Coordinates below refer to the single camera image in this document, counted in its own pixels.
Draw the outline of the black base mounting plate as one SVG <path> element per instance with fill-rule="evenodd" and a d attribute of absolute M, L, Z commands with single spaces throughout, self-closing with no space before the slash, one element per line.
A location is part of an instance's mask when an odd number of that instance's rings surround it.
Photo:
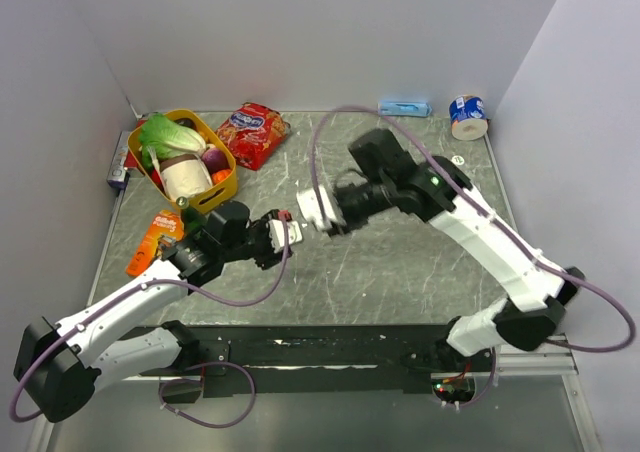
<path fill-rule="evenodd" d="M 207 398 L 248 389 L 267 393 L 400 390 L 429 394 L 435 374 L 490 371 L 482 350 L 470 358 L 448 347 L 445 325 L 182 326 L 191 351 L 168 377 L 201 376 Z"/>

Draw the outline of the green toy cabbage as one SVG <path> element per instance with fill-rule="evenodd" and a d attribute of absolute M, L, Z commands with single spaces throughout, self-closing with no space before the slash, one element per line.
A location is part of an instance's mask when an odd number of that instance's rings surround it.
<path fill-rule="evenodd" d="M 201 156 L 207 149 L 205 140 L 197 131 L 161 114 L 150 116 L 140 126 L 138 140 L 145 169 L 153 167 L 152 150 L 157 160 L 163 162 L 183 154 Z"/>

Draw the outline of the orange razor package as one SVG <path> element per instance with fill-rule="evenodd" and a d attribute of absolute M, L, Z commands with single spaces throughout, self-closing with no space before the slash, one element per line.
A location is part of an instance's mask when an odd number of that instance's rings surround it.
<path fill-rule="evenodd" d="M 184 236 L 180 216 L 168 210 L 157 213 L 133 254 L 125 272 L 130 277 L 141 275 L 163 252 Z"/>

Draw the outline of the cream brown toy mushroom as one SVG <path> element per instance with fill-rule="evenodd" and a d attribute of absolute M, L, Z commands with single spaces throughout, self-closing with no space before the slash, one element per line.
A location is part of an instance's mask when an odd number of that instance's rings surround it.
<path fill-rule="evenodd" d="M 194 197 L 213 186 L 207 167 L 193 154 L 162 161 L 159 174 L 165 195 L 172 201 Z"/>

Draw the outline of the green glass bottle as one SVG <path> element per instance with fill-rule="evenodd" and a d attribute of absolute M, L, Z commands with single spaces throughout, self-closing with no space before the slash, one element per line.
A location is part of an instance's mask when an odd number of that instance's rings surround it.
<path fill-rule="evenodd" d="M 186 197 L 179 197 L 176 205 L 180 211 L 180 218 L 183 224 L 185 235 L 191 235 L 202 229 L 207 223 L 207 217 L 196 210 Z"/>

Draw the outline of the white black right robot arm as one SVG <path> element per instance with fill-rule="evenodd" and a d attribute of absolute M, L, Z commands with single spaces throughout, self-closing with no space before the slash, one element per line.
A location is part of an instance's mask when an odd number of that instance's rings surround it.
<path fill-rule="evenodd" d="M 578 291 L 576 285 L 532 263 L 509 238 L 498 215 L 482 216 L 487 203 L 451 161 L 435 161 L 453 179 L 448 184 L 426 162 L 416 163 L 388 129 L 373 129 L 349 146 L 364 183 L 335 188 L 333 234 L 367 225 L 370 217 L 396 208 L 418 217 L 469 253 L 505 290 L 485 309 L 452 319 L 437 358 L 456 371 L 476 353 L 501 345 L 531 352 L 552 336 Z"/>

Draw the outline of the orange toy fruit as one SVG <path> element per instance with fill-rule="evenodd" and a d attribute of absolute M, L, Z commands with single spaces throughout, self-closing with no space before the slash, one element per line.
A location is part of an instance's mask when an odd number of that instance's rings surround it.
<path fill-rule="evenodd" d="M 217 172 L 215 172 L 211 178 L 213 180 L 213 183 L 215 185 L 220 184 L 222 182 L 224 182 L 227 178 L 229 178 L 232 174 L 232 170 L 227 168 L 227 169 L 221 169 Z"/>

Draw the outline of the purple toy onion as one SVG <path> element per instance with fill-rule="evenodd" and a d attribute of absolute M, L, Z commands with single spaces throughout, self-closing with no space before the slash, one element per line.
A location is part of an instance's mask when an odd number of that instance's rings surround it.
<path fill-rule="evenodd" d="M 202 154 L 201 160 L 207 167 L 210 174 L 230 168 L 226 154 L 220 148 L 215 146 L 208 148 Z"/>

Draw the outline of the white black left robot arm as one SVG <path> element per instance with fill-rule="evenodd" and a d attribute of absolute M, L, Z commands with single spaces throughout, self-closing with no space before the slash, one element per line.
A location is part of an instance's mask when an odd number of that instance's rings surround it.
<path fill-rule="evenodd" d="M 44 416 L 61 422 L 82 409 L 100 389 L 139 372 L 170 368 L 191 371 L 198 346 L 181 325 L 162 326 L 137 339 L 124 334 L 155 311 L 198 293 L 231 307 L 257 305 L 274 293 L 245 301 L 204 290 L 228 263 L 252 260 L 262 269 L 285 269 L 292 245 L 302 241 L 300 225 L 286 210 L 274 209 L 253 220 L 249 208 L 229 201 L 203 214 L 186 198 L 177 201 L 184 236 L 138 277 L 94 305 L 56 323 L 40 317 L 22 335 L 14 376 L 17 394 L 27 393 L 36 412 L 18 413 L 18 396 L 9 405 L 18 423 Z"/>

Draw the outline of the red snack bag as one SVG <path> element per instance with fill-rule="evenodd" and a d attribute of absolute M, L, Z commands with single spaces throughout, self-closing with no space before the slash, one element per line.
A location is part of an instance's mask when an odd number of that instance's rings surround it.
<path fill-rule="evenodd" d="M 246 102 L 215 130 L 215 134 L 239 166 L 257 171 L 288 137 L 289 131 L 289 123 L 279 112 Z"/>

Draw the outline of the blue wrapped toilet roll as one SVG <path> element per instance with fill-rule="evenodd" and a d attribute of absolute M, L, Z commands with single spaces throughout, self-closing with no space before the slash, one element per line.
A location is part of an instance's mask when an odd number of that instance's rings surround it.
<path fill-rule="evenodd" d="M 461 141 L 472 141 L 483 137 L 488 131 L 488 119 L 484 101 L 477 96 L 456 97 L 449 105 L 451 132 Z"/>

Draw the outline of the purple white box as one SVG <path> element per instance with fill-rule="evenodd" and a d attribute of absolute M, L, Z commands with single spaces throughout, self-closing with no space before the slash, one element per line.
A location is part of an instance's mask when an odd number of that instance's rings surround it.
<path fill-rule="evenodd" d="M 123 190 L 128 182 L 126 161 L 129 154 L 128 139 L 130 134 L 131 132 L 127 130 L 120 133 L 106 176 L 107 184 L 115 190 Z"/>

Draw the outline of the blue tissue pack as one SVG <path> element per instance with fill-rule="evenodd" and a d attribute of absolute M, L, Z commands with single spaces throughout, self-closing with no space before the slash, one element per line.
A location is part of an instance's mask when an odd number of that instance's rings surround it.
<path fill-rule="evenodd" d="M 378 113 L 382 116 L 426 118 L 432 107 L 426 102 L 380 101 Z"/>

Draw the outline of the aluminium frame rail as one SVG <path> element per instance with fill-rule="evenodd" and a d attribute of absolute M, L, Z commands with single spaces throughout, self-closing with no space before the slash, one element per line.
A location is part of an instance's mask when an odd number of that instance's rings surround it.
<path fill-rule="evenodd" d="M 128 377 L 159 371 L 185 374 L 188 370 L 197 370 L 209 362 L 224 362 L 227 366 L 239 365 L 249 370 L 268 371 L 343 371 L 376 370 L 384 367 L 401 367 L 409 371 L 427 374 L 445 374 L 460 372 L 469 366 L 474 374 L 482 373 L 493 364 L 497 371 L 510 375 L 554 375 L 573 374 L 575 364 L 569 353 L 557 347 L 544 347 L 538 352 L 518 352 L 512 347 L 503 346 L 498 352 L 482 352 L 472 358 L 437 359 L 425 354 L 395 352 L 366 352 L 358 358 L 356 354 L 364 348 L 353 343 L 349 345 L 346 356 L 340 358 L 340 347 L 328 343 L 320 355 L 310 348 L 309 341 L 296 345 L 292 341 L 268 340 L 267 348 L 257 346 L 243 349 L 238 343 L 225 345 L 215 340 L 211 345 L 202 340 L 187 342 L 175 337 L 165 329 L 156 329 L 148 334 L 128 340 L 120 340 L 107 347 L 98 355 L 81 351 L 79 360 L 86 368 L 99 371 L 98 389 Z"/>

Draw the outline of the yellow plastic basket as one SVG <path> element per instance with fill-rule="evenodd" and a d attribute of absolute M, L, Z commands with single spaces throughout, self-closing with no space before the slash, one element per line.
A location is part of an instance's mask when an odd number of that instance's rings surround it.
<path fill-rule="evenodd" d="M 217 185 L 213 183 L 213 180 L 211 178 L 213 186 L 204 193 L 188 198 L 190 204 L 198 211 L 207 213 L 220 205 L 222 202 L 231 199 L 236 194 L 238 189 L 236 160 L 233 158 L 231 152 L 227 149 L 224 143 L 216 136 L 212 128 L 206 122 L 204 122 L 196 113 L 188 109 L 177 109 L 166 113 L 155 114 L 164 115 L 180 125 L 192 128 L 193 130 L 197 131 L 205 140 L 207 149 L 212 146 L 218 147 L 226 154 L 228 158 L 230 165 L 229 169 L 232 170 L 231 176 L 224 182 Z M 176 200 L 172 201 L 165 195 L 163 183 L 159 174 L 161 162 L 157 160 L 155 151 L 151 151 L 153 161 L 153 167 L 151 169 L 145 169 L 141 163 L 140 142 L 138 140 L 140 126 L 150 116 L 153 116 L 155 114 L 149 115 L 140 120 L 137 127 L 133 132 L 131 132 L 129 136 L 128 147 L 133 159 L 135 160 L 137 169 L 143 174 L 146 179 L 151 182 L 155 190 L 158 191 L 165 200 L 174 205 L 176 203 Z"/>

